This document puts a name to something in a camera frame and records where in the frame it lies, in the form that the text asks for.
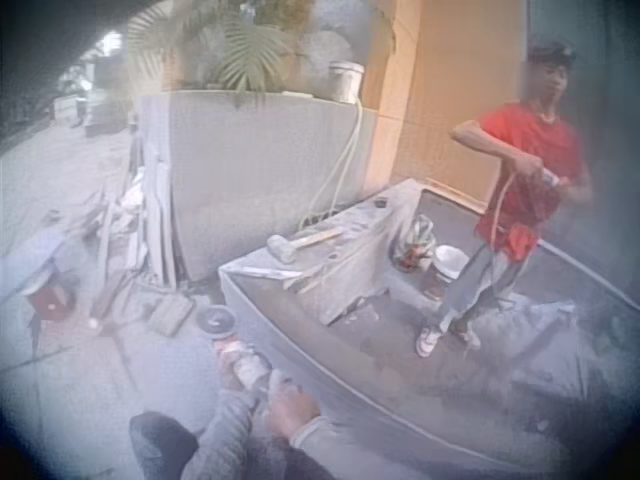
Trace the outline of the angle grinder with grey disc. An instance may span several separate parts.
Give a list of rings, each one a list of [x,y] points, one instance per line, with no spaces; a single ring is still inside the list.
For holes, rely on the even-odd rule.
[[[283,385],[293,380],[272,366],[269,360],[253,345],[237,335],[236,314],[224,305],[199,306],[195,322],[214,350],[230,361],[230,366],[242,386],[269,399]]]

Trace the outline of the striped cloth bag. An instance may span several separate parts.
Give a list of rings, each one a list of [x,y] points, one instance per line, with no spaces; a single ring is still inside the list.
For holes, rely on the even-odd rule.
[[[433,255],[437,244],[433,228],[433,221],[424,214],[412,220],[394,247],[392,261],[396,268],[405,272],[414,271],[421,261]]]

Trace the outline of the stack of leaning grey slabs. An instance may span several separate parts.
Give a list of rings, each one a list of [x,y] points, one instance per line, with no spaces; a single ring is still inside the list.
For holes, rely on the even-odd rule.
[[[176,290],[171,163],[164,147],[168,137],[144,126],[136,112],[129,117],[129,128],[132,186],[141,194],[138,262],[153,283]]]

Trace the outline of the person's left hand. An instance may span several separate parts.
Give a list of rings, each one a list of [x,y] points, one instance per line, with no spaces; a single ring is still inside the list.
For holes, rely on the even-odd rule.
[[[240,358],[241,354],[238,351],[232,351],[227,347],[221,347],[217,350],[220,385],[223,389],[232,391],[245,389],[234,370],[234,366]]]

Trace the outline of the grey brick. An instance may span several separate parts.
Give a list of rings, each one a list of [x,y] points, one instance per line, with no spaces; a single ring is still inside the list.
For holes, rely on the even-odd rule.
[[[147,326],[150,330],[171,338],[181,328],[194,306],[194,301],[182,294],[165,296],[151,314]]]

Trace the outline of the palm plant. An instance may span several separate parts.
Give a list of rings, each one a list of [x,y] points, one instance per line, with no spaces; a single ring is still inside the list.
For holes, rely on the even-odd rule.
[[[128,24],[136,69],[168,90],[218,85],[238,95],[275,91],[304,57],[316,3],[338,0],[173,0]]]

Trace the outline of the metal trowel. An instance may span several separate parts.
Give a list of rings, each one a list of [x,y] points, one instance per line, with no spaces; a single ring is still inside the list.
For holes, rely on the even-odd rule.
[[[302,276],[302,273],[298,271],[277,270],[258,267],[241,267],[238,270],[238,273],[249,277],[266,278],[278,281],[295,280]]]

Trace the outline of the grey concrete planter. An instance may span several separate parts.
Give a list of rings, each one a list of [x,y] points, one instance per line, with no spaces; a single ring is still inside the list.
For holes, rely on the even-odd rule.
[[[174,91],[139,98],[143,125],[168,139],[174,240],[187,279],[290,235],[362,196],[378,115],[282,94]]]

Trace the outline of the white plastic bucket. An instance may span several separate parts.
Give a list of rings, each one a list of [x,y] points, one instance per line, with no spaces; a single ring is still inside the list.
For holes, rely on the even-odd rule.
[[[425,294],[436,300],[441,299],[449,286],[459,277],[468,261],[469,257],[456,247],[437,246],[426,272]]]

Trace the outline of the red tool case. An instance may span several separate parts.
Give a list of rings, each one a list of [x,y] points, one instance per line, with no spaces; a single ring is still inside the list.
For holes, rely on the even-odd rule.
[[[26,294],[26,298],[41,320],[62,322],[75,306],[74,293],[57,278]]]

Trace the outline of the wooden sticks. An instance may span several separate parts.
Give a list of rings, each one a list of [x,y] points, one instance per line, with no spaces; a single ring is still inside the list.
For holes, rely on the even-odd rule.
[[[303,294],[321,284],[337,267],[335,262],[313,265],[296,265],[280,280],[284,291]]]

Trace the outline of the long pale pipe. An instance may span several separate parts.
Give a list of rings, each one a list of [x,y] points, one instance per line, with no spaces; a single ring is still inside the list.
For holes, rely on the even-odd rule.
[[[579,260],[575,259],[573,256],[569,255],[568,253],[561,250],[560,248],[552,245],[546,240],[539,240],[538,245],[542,249],[548,251],[550,254],[557,256],[564,262],[571,265],[573,268],[579,270],[580,272],[582,272],[583,274],[591,278],[593,281],[595,281],[596,283],[601,285],[603,288],[605,288],[609,293],[614,295],[620,301],[624,302],[629,308],[632,308],[635,311],[640,312],[640,303],[636,302],[631,296],[629,296],[623,290],[621,290],[620,288],[612,284],[609,280],[607,280],[602,275],[598,274],[597,272],[595,272],[594,270],[592,270],[591,268],[589,268]]]

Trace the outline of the person's right hand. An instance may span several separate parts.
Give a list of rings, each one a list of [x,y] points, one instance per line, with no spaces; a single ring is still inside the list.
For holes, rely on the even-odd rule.
[[[303,400],[299,405],[284,401],[270,405],[268,402],[265,421],[275,436],[290,441],[308,423],[321,415],[318,402],[304,388],[302,390]]]

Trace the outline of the person's legs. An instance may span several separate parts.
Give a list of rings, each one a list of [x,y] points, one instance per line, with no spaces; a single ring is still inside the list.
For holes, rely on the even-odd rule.
[[[177,420],[155,411],[129,421],[129,436],[144,480],[180,480],[199,444]]]

